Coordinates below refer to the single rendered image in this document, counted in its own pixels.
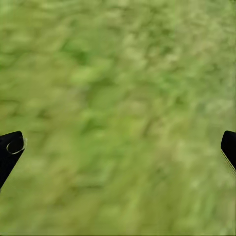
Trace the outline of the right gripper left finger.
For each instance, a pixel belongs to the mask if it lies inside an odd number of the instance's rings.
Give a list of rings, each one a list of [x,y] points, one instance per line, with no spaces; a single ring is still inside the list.
[[[27,141],[21,131],[0,136],[0,189],[24,152]]]

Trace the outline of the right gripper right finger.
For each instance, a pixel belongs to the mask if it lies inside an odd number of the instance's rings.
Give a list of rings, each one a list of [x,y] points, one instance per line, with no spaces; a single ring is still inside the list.
[[[228,130],[224,132],[221,149],[236,169],[236,132]]]

